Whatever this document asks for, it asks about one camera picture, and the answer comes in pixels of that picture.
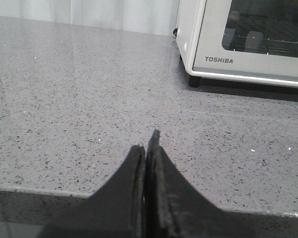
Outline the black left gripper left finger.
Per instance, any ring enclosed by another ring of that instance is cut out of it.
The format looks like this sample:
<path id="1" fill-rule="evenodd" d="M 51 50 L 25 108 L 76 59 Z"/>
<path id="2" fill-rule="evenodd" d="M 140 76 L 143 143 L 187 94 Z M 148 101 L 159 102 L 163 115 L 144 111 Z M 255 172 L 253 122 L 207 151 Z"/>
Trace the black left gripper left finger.
<path id="1" fill-rule="evenodd" d="M 132 146 L 115 174 L 94 195 L 59 215 L 40 238 L 141 238 L 145 149 Z"/>

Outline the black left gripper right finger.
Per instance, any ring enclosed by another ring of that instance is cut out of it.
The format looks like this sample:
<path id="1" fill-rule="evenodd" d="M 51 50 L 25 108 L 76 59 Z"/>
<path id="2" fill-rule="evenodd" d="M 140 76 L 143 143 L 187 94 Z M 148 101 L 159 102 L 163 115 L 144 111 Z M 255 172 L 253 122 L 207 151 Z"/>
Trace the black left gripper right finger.
<path id="1" fill-rule="evenodd" d="M 220 209 L 198 192 L 172 163 L 154 130 L 145 175 L 149 238 L 298 238 L 298 216 Z"/>

